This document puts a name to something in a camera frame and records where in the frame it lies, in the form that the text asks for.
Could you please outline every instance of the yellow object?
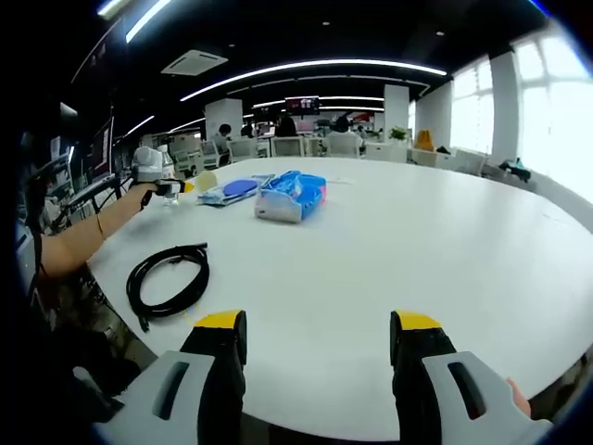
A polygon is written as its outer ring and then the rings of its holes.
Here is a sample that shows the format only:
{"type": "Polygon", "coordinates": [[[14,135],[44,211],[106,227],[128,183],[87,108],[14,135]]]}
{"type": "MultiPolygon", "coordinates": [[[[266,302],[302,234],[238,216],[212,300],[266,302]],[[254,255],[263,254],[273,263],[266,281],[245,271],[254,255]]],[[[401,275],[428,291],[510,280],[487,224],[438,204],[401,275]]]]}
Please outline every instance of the yellow object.
{"type": "Polygon", "coordinates": [[[441,324],[428,315],[418,312],[396,311],[404,331],[411,329],[432,329],[441,327],[441,324]]]}
{"type": "Polygon", "coordinates": [[[216,175],[208,170],[204,170],[196,177],[197,189],[200,192],[205,192],[206,190],[215,187],[217,183],[216,175]]]}
{"type": "Polygon", "coordinates": [[[233,329],[234,321],[241,310],[224,311],[211,313],[209,316],[198,320],[196,327],[219,327],[222,329],[233,329]]]}
{"type": "Polygon", "coordinates": [[[185,185],[183,186],[183,192],[187,193],[191,192],[192,190],[194,190],[194,185],[188,181],[185,181],[185,185]]]}
{"type": "Polygon", "coordinates": [[[414,147],[419,150],[435,151],[435,145],[433,144],[433,137],[430,135],[430,131],[420,130],[414,147]]]}

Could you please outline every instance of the bracelet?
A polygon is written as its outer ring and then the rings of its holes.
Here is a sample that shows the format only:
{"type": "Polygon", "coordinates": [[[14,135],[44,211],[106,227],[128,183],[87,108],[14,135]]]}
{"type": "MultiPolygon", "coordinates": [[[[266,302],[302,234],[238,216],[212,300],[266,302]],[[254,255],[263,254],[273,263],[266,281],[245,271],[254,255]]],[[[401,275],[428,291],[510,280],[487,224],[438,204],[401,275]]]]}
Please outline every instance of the bracelet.
{"type": "Polygon", "coordinates": [[[101,218],[99,218],[99,214],[96,214],[96,224],[99,227],[99,232],[101,232],[101,237],[103,238],[103,241],[105,241],[105,234],[103,233],[103,226],[101,225],[101,218]]]}

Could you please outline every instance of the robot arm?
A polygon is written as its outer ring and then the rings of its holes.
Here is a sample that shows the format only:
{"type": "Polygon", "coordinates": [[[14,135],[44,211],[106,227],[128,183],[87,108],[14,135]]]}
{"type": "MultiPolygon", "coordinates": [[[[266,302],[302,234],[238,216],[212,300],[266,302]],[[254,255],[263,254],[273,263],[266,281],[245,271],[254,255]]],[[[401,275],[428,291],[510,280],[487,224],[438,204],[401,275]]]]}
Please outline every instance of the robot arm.
{"type": "Polygon", "coordinates": [[[550,429],[512,399],[512,388],[470,352],[457,352],[426,315],[391,312],[391,364],[401,442],[534,444],[550,429]]]}
{"type": "MultiPolygon", "coordinates": [[[[154,192],[160,197],[171,197],[194,189],[191,183],[178,179],[163,179],[163,156],[158,150],[141,146],[133,154],[132,186],[151,183],[157,186],[154,192]]],[[[142,209],[148,205],[153,192],[147,191],[142,198],[142,209]]]]}
{"type": "Polygon", "coordinates": [[[208,445],[239,443],[245,394],[246,314],[228,311],[199,321],[181,351],[141,373],[107,423],[106,443],[208,445]]]}

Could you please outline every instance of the window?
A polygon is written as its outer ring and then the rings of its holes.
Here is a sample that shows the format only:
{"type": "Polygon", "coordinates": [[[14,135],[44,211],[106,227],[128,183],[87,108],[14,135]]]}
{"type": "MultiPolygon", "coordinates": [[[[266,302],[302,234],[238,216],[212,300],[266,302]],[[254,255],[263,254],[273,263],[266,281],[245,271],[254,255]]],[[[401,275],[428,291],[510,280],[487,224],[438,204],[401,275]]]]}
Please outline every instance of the window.
{"type": "Polygon", "coordinates": [[[412,139],[416,138],[416,102],[411,102],[408,108],[408,128],[411,128],[412,139]]]}
{"type": "Polygon", "coordinates": [[[525,167],[593,203],[593,82],[558,32],[515,45],[522,108],[519,150],[525,167]]]}
{"type": "Polygon", "coordinates": [[[494,97],[489,60],[460,71],[453,81],[451,145],[492,153],[494,97]]]}

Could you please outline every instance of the white robotic hand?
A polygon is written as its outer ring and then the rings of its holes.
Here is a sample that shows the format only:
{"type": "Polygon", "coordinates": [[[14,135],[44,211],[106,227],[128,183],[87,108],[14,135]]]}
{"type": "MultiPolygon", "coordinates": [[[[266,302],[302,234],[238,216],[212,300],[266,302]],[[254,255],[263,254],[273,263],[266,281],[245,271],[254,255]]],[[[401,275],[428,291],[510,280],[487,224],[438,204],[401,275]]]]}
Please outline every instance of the white robotic hand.
{"type": "Polygon", "coordinates": [[[179,179],[163,179],[163,155],[160,151],[149,146],[141,146],[133,154],[132,162],[132,186],[136,184],[155,184],[155,192],[149,190],[142,198],[142,208],[148,205],[152,194],[160,197],[173,196],[178,193],[186,193],[194,189],[191,183],[179,179]]]}

